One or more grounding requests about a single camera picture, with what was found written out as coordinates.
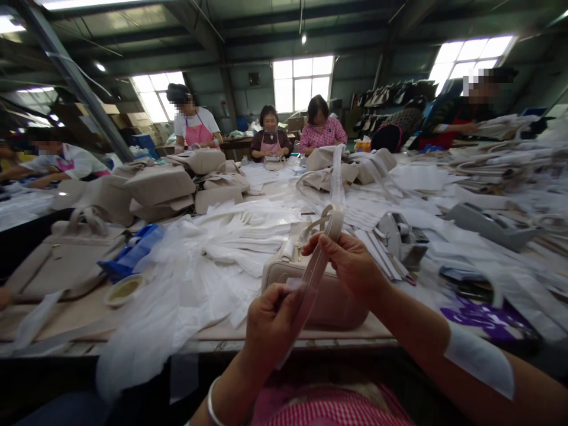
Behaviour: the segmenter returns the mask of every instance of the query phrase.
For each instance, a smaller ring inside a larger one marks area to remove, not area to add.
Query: hair
[[[166,99],[174,105],[186,105],[191,100],[187,86],[170,83],[167,86]]]
[[[324,114],[325,119],[330,116],[330,107],[321,95],[315,95],[308,105],[308,124],[314,124],[314,118],[318,115],[318,111]]]
[[[273,114],[276,117],[276,123],[278,124],[278,113],[276,112],[276,108],[272,105],[265,105],[260,111],[260,125],[264,127],[264,118],[269,115]]]
[[[407,108],[416,108],[420,110],[420,112],[424,112],[426,109],[426,104],[428,104],[428,99],[426,96],[418,96],[417,98],[411,99],[405,106],[404,109]]]
[[[34,141],[55,141],[59,140],[49,127],[28,127],[26,134],[30,140]]]

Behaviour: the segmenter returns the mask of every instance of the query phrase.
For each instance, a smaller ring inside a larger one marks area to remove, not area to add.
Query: silver bracelet
[[[215,415],[215,412],[213,411],[213,402],[211,400],[211,394],[213,393],[213,386],[215,386],[217,380],[219,380],[220,378],[221,376],[213,380],[213,383],[211,383],[211,386],[209,387],[209,393],[207,394],[207,411],[209,412],[209,417],[211,417],[211,420],[213,420],[213,423],[215,423],[216,426],[224,426],[224,424],[221,423],[219,418]]]

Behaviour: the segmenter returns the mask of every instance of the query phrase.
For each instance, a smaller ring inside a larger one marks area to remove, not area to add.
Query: white sleeve
[[[173,120],[173,133],[176,136],[185,137],[185,120],[179,112],[176,113],[176,118]]]
[[[206,128],[209,129],[211,133],[219,132],[219,126],[217,126],[217,122],[215,121],[213,114],[211,114],[211,112],[205,108],[203,109],[203,111],[207,111],[207,113],[203,114],[204,116],[201,117]]]
[[[47,156],[37,156],[30,162],[20,164],[20,166],[25,167],[26,169],[33,170],[34,172],[40,172],[52,165],[53,164],[51,163],[49,157]]]
[[[99,162],[90,152],[74,147],[72,151],[73,168],[64,173],[71,179],[83,179],[93,173],[93,164]]]

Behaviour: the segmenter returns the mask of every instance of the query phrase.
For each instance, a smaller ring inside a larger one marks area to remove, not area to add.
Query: white t-shirt
[[[205,108],[199,108],[197,114],[195,114],[193,117],[186,117],[183,114],[178,113],[176,115],[176,118],[173,120],[173,132],[176,136],[183,136],[183,138],[185,139],[186,127],[197,127],[201,125],[201,122],[203,122],[204,126],[211,133],[219,132],[219,126],[217,126],[213,114],[211,114]]]
[[[62,144],[63,155],[39,155],[30,162],[22,163],[20,166],[35,172],[40,172],[50,166],[60,169],[60,166],[70,166],[73,168],[65,170],[71,179],[83,179],[93,173],[109,171],[108,168],[95,158],[93,154],[69,144]]]

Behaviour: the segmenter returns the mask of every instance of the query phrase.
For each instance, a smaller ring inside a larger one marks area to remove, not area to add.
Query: ceiling light
[[[21,25],[14,25],[12,19],[14,19],[14,17],[11,15],[0,16],[0,34],[25,31],[25,28]]]
[[[140,1],[142,0],[36,0],[36,3],[41,4],[47,10],[61,10]]]

